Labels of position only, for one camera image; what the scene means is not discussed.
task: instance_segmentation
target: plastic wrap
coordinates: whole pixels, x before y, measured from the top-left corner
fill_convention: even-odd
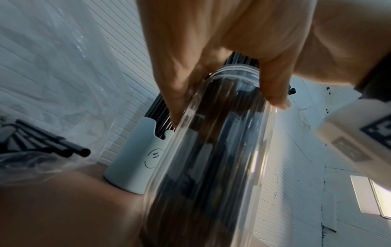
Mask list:
[[[69,158],[0,153],[0,184],[29,183],[97,162],[131,94],[80,0],[0,1],[0,117],[91,150]]]
[[[144,197],[145,247],[248,246],[276,109],[228,65],[193,97]]]

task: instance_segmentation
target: clear plastic container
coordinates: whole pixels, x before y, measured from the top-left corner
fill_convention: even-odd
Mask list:
[[[258,85],[228,65],[200,86],[147,187],[144,247],[249,245],[277,112]]]

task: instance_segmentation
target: table surface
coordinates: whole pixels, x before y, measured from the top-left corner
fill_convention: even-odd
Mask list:
[[[39,184],[0,187],[0,246],[138,246],[143,196],[107,183],[96,164]],[[251,246],[265,246],[256,238]]]

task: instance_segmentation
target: smiley face logo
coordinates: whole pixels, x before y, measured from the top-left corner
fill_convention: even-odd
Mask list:
[[[155,168],[160,160],[160,157],[163,155],[163,149],[154,149],[148,155],[144,161],[144,164],[147,168]]]

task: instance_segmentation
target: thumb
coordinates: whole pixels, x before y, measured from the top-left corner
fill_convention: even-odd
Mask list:
[[[259,65],[259,89],[263,97],[271,105],[282,110],[291,106],[288,90],[295,61],[295,55],[281,54]]]

